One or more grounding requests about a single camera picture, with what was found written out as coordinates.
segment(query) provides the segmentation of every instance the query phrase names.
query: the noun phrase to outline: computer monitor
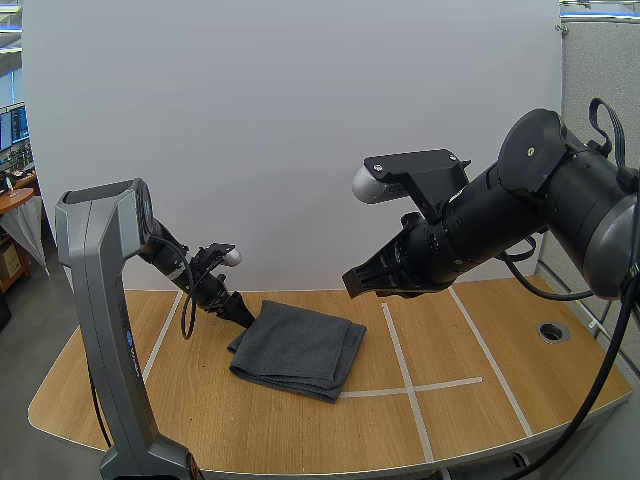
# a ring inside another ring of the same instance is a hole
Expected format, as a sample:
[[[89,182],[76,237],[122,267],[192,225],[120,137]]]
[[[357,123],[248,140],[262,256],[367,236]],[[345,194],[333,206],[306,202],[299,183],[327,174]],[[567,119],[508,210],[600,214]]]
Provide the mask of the computer monitor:
[[[25,138],[29,138],[29,127],[27,126],[27,112],[23,107],[11,110],[11,136],[13,143],[17,143]]]
[[[6,150],[13,144],[11,128],[11,112],[0,115],[0,151]]]

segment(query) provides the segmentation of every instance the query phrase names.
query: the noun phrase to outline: gray robot arm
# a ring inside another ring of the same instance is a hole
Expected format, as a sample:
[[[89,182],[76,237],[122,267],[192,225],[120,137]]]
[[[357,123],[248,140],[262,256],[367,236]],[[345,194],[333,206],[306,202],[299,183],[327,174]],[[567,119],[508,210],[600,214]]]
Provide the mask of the gray robot arm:
[[[140,255],[185,291],[190,269],[200,281],[192,292],[199,306],[248,326],[253,316],[240,294],[230,295],[224,278],[210,273],[217,264],[239,263],[239,253],[233,245],[213,244],[183,265],[182,255],[175,253],[183,247],[154,219],[149,189],[139,178],[65,193],[56,206],[56,235],[60,263],[71,269],[87,362],[113,438],[100,465],[102,477],[201,478],[188,449],[158,432],[129,323],[122,269]]]

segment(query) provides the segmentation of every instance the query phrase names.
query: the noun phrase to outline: white backdrop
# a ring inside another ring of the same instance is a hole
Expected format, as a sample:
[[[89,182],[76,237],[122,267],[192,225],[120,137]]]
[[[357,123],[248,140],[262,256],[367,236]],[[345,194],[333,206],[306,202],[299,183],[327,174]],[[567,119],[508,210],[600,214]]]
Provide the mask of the white backdrop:
[[[448,148],[475,177],[520,116],[559,109],[557,22],[555,0],[30,0],[47,213],[66,190],[140,176],[178,240],[238,246],[230,288],[341,288],[416,210],[359,203],[362,160]],[[489,262],[466,278],[507,275]],[[172,284],[134,259],[125,286]]]

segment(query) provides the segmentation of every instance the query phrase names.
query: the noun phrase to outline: desk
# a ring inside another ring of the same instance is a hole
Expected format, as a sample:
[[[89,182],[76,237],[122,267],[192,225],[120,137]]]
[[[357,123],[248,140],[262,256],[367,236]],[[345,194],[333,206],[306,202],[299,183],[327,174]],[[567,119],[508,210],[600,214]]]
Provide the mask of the desk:
[[[411,300],[374,294],[350,300],[341,290],[243,294],[255,314],[269,299],[366,325],[344,393],[331,405],[231,374],[226,346],[242,327],[198,311],[194,334],[184,341],[184,297],[126,295],[160,431],[186,445],[201,468],[218,472],[430,471],[515,451],[561,431],[604,356],[567,306],[531,295],[514,279],[459,284]],[[548,321],[564,323],[570,339],[543,341],[536,326]],[[614,369],[591,419],[630,392]],[[29,421],[105,449],[79,331],[36,393]]]
[[[22,188],[26,185],[29,185],[32,182],[35,182],[36,180],[38,180],[38,176],[36,175],[36,172],[33,171],[32,173],[25,175],[20,180],[14,182],[13,188]],[[33,187],[36,190],[36,195],[40,195],[40,187],[38,186],[37,183],[35,185],[31,185],[31,187]]]
[[[0,215],[10,212],[14,208],[18,208],[31,199],[33,195],[33,188],[19,188],[0,196]]]

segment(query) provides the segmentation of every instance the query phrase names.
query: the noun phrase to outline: cloth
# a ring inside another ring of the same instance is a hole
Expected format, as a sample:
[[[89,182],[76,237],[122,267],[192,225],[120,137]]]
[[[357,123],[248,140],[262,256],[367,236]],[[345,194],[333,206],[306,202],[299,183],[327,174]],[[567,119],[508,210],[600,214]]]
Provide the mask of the cloth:
[[[230,369],[250,382],[333,403],[366,331],[344,318],[264,300],[256,321],[228,347],[235,354]]]

